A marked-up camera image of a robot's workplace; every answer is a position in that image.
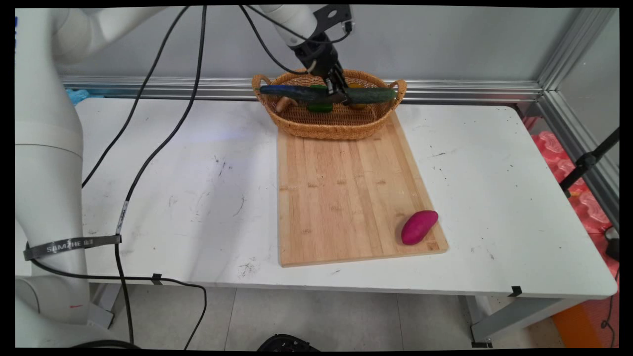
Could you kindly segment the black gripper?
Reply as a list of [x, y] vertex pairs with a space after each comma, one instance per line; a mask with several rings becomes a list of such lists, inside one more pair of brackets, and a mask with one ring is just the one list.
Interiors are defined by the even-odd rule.
[[309, 41], [292, 46], [291, 50], [305, 67], [301, 72], [291, 71], [292, 74], [321, 77], [327, 89], [327, 97], [336, 97], [339, 103], [346, 106], [352, 104], [338, 52], [328, 34], [316, 33]]

